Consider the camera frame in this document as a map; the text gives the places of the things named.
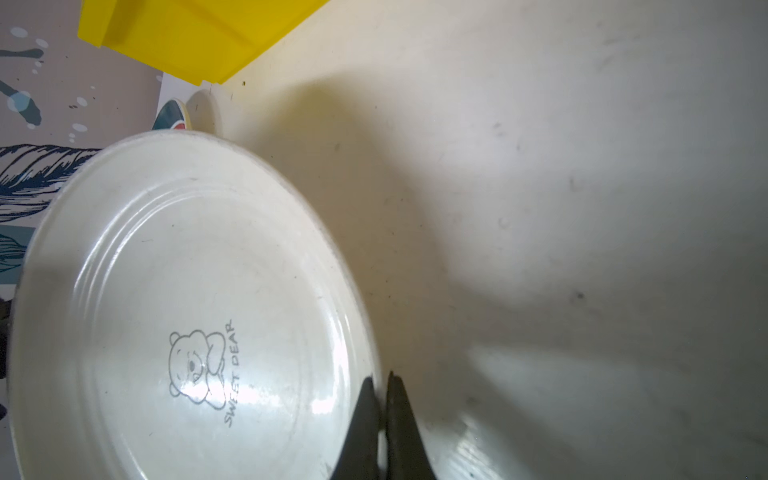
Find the white table surface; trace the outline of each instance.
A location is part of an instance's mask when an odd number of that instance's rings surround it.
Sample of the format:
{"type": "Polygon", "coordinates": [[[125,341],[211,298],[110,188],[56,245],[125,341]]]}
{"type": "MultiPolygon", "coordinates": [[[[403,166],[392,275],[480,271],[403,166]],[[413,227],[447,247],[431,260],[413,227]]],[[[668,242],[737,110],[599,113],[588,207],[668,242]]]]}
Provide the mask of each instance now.
{"type": "Polygon", "coordinates": [[[318,211],[440,479],[766,478],[766,45],[757,0],[330,0],[161,103],[318,211]]]}

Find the white plate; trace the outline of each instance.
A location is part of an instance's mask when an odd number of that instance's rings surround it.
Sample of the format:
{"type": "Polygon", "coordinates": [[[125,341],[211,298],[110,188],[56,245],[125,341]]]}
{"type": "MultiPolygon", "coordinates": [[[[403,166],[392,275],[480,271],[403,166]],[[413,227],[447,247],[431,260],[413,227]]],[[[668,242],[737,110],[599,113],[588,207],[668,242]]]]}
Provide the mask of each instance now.
{"type": "Polygon", "coordinates": [[[48,210],[11,339],[24,478],[329,477],[378,360],[341,257],[279,174],[153,132],[48,210]]]}

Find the yellow container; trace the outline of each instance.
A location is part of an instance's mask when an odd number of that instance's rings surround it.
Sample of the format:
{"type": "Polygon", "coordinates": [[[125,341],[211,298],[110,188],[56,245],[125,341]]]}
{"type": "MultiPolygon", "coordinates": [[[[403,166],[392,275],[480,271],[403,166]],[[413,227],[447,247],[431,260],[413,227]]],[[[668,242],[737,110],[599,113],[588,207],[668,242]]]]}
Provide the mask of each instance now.
{"type": "Polygon", "coordinates": [[[78,37],[195,85],[222,83],[327,0],[83,0],[78,37]]]}

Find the cartoon bear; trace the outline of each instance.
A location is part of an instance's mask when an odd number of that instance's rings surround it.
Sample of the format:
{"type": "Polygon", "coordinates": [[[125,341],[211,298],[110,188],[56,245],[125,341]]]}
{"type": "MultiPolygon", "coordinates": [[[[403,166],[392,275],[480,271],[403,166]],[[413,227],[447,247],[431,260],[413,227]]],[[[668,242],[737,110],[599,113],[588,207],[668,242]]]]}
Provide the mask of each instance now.
{"type": "Polygon", "coordinates": [[[189,335],[170,335],[170,394],[186,396],[193,403],[203,401],[216,410],[227,403],[224,393],[224,335],[215,332],[206,336],[201,330],[189,335]]]}

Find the yellow tray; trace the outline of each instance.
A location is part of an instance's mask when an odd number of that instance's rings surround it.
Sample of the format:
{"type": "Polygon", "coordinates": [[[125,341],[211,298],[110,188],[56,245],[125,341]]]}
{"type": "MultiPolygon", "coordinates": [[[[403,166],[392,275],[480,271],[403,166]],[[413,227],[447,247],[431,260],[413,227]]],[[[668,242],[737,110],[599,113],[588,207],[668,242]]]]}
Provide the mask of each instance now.
{"type": "Polygon", "coordinates": [[[83,0],[78,37],[174,77],[222,83],[327,0],[83,0]]]}

